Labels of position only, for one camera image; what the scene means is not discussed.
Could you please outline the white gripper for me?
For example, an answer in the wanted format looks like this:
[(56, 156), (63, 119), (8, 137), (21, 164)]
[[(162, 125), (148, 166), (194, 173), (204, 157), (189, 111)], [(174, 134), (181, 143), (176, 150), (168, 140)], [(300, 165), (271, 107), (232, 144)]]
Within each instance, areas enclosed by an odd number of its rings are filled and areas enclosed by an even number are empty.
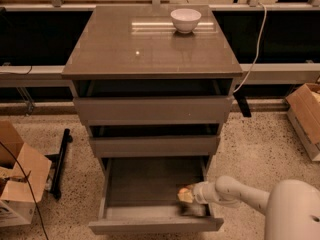
[(205, 181), (196, 184), (189, 184), (185, 186), (185, 188), (186, 189), (182, 189), (186, 191), (188, 197), (188, 200), (185, 203), (192, 203), (194, 199), (199, 204), (214, 203), (218, 200), (215, 184), (213, 182)]

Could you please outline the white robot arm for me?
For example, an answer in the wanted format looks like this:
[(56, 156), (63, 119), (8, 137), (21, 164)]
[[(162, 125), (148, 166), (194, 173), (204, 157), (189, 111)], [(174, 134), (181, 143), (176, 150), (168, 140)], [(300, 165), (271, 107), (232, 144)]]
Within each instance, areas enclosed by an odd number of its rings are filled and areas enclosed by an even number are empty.
[(266, 192), (230, 176), (181, 188), (178, 200), (200, 211), (215, 203), (236, 207), (243, 202), (265, 216), (264, 240), (320, 240), (320, 191), (299, 180), (282, 180)]

